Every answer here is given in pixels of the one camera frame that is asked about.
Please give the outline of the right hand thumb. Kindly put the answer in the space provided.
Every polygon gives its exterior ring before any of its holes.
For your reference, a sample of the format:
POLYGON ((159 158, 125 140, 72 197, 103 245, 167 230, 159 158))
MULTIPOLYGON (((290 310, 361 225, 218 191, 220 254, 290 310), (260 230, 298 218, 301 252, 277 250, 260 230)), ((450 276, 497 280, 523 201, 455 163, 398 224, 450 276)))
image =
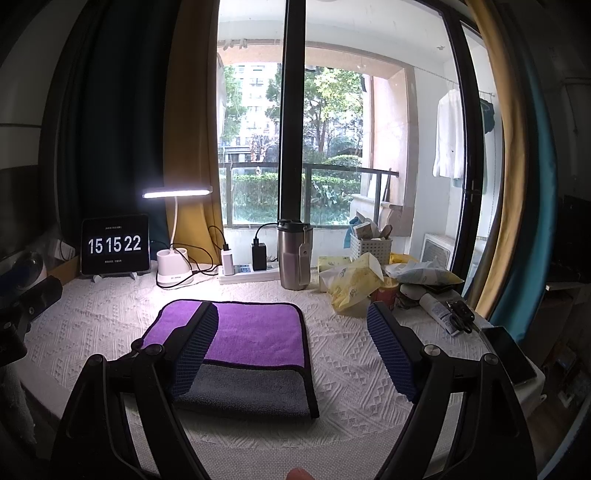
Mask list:
POLYGON ((304 468, 297 467, 287 472, 286 480, 315 480, 304 468))

